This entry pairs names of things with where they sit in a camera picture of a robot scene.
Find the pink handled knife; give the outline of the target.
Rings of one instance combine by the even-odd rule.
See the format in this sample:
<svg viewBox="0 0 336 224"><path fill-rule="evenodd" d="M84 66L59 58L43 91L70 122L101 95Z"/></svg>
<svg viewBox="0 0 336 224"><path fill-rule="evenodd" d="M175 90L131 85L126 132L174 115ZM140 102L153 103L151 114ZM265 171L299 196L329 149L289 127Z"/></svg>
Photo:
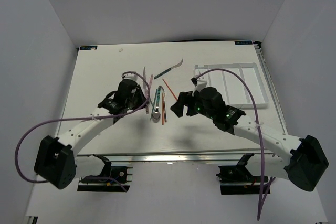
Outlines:
<svg viewBox="0 0 336 224"><path fill-rule="evenodd" d="M144 78L144 82L143 82L143 89L144 89L144 95L145 97L148 96L148 89L147 89L147 85L146 85L146 68L143 68L143 78ZM145 112L146 114L149 114L149 108L148 108L148 104L145 107Z"/></svg>

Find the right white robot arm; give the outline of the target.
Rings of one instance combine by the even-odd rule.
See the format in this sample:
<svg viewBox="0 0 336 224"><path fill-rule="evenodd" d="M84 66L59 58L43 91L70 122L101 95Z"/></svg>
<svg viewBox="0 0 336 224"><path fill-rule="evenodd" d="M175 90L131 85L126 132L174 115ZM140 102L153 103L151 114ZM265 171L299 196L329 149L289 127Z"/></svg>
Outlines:
<svg viewBox="0 0 336 224"><path fill-rule="evenodd" d="M212 87L201 91L181 92L171 106L177 117L197 114L212 120L221 131L250 140L273 152L277 157L265 160L265 175L291 181L298 188L313 191L329 166L319 141L280 133L256 121L244 111L227 105L222 95Z"/></svg>

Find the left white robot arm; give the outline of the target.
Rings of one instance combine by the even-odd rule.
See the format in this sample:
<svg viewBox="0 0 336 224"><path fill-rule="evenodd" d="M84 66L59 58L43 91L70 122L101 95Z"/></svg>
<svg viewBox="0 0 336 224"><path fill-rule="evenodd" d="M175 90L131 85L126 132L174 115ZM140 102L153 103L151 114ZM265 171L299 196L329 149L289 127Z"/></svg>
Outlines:
<svg viewBox="0 0 336 224"><path fill-rule="evenodd" d="M91 117L57 137L46 136L40 143L34 171L58 189L66 188L75 178L90 177L104 182L111 175L111 161L102 155L79 156L96 136L116 124L125 114L141 109L146 98L140 85L123 79L110 92Z"/></svg>

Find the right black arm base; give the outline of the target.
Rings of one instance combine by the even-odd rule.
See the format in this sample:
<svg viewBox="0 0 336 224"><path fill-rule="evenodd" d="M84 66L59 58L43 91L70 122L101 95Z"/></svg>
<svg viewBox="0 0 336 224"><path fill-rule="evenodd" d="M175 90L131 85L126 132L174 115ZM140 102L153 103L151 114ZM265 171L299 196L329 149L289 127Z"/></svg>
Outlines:
<svg viewBox="0 0 336 224"><path fill-rule="evenodd" d="M221 195L257 195L260 191L261 177L253 176L247 164L254 156L248 153L242 156L236 165L219 166L216 174L220 183Z"/></svg>

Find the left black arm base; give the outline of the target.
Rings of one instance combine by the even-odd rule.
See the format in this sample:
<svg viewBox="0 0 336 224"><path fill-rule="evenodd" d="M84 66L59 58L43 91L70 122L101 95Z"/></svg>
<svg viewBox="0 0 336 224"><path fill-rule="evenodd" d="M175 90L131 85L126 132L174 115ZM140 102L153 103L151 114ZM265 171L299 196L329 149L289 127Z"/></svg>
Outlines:
<svg viewBox="0 0 336 224"><path fill-rule="evenodd" d="M126 193L132 182L133 167L114 164L102 155L75 158L78 192Z"/></svg>

